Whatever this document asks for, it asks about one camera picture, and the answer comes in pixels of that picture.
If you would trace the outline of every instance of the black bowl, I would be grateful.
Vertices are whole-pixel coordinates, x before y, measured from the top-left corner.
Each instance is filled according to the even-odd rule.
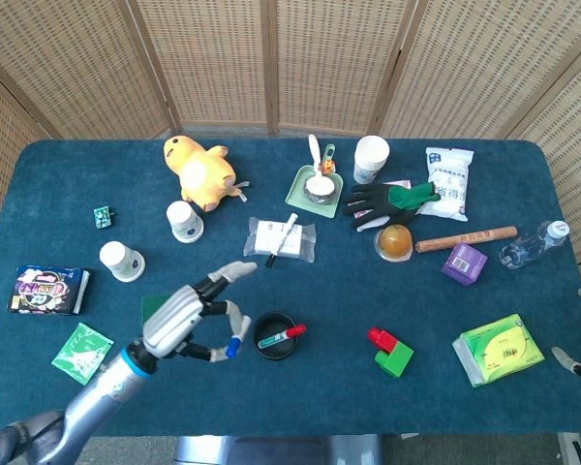
[[[254,345],[263,357],[270,360],[281,360],[288,357],[294,351],[297,345],[297,338],[292,337],[286,341],[277,343],[274,346],[269,346],[265,349],[259,348],[259,341],[265,337],[273,336],[278,332],[285,331],[295,326],[294,321],[284,313],[265,313],[254,323]]]

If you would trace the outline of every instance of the table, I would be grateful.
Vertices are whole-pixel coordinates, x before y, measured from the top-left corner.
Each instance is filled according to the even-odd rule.
[[[414,253],[388,263],[373,248],[374,232],[355,232],[340,213],[327,219],[284,203],[296,171],[310,164],[305,139],[201,140],[222,143],[247,203],[222,200],[203,215],[203,237],[176,241],[166,207],[179,199],[162,140],[39,141],[21,154],[0,216],[0,427],[63,408],[80,385],[50,362],[78,322],[115,341],[115,356],[141,332],[140,300],[195,284],[241,259],[251,216],[316,224],[316,261],[249,258],[259,270],[223,294],[254,319],[282,311],[308,332],[281,361],[260,357],[251,341],[235,361],[209,364],[176,357],[102,435],[320,435],[394,432],[528,432],[581,430],[581,378],[553,359],[557,344],[581,359],[581,279],[569,243],[519,270],[499,264],[504,242],[479,244],[489,257],[478,282],[465,288],[440,273],[449,251]],[[336,144],[334,158],[352,181],[355,139]],[[426,146],[469,148],[469,223],[417,217],[414,240],[506,225],[532,231],[561,218],[549,169],[537,146],[517,140],[392,139],[378,180],[427,178]],[[109,205],[114,225],[96,230],[93,208]],[[102,245],[120,240],[146,258],[134,283],[112,278],[99,262]],[[21,264],[83,266],[92,272],[78,317],[7,312]],[[451,342],[462,331],[517,312],[546,360],[523,372],[471,387]],[[415,350],[402,378],[373,361],[366,334],[386,328]],[[221,345],[228,321],[205,321],[195,341]]]

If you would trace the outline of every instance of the plastic water bottle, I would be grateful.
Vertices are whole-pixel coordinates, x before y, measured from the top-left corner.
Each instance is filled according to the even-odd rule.
[[[566,241],[570,228],[564,221],[545,221],[535,234],[522,235],[500,252],[500,262],[510,269],[539,258]]]

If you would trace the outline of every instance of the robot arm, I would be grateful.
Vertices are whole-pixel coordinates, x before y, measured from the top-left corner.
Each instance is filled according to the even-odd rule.
[[[242,316],[234,303],[212,299],[228,283],[256,268],[255,263],[229,263],[194,287],[179,289],[146,322],[142,337],[123,349],[69,403],[64,413],[47,412],[0,431],[0,465],[24,452],[29,464],[72,465],[95,430],[151,378],[160,358],[175,354],[209,361],[234,357],[250,318]],[[232,329],[227,347],[209,350],[189,342],[192,330],[202,318],[222,314],[229,316]]]

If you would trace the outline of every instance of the white paper cup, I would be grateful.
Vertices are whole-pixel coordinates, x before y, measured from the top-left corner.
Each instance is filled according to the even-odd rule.
[[[174,201],[166,210],[166,216],[176,240],[189,244],[200,239],[204,224],[186,201]]]
[[[112,240],[99,251],[99,260],[107,266],[114,277],[123,283],[136,281],[144,272],[144,257],[137,250]]]
[[[375,180],[377,173],[389,156],[387,140],[379,136],[361,138],[355,149],[355,167],[352,177],[359,184],[369,184]]]

